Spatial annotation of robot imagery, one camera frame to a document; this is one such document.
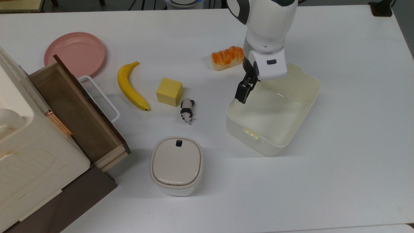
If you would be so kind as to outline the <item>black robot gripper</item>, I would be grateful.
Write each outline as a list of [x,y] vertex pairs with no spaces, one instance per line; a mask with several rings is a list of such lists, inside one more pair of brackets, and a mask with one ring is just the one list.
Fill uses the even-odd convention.
[[252,65],[246,57],[244,57],[243,60],[243,68],[246,74],[243,81],[241,81],[237,86],[235,99],[242,104],[245,104],[250,92],[254,90],[255,85],[260,80],[257,78],[257,68]]

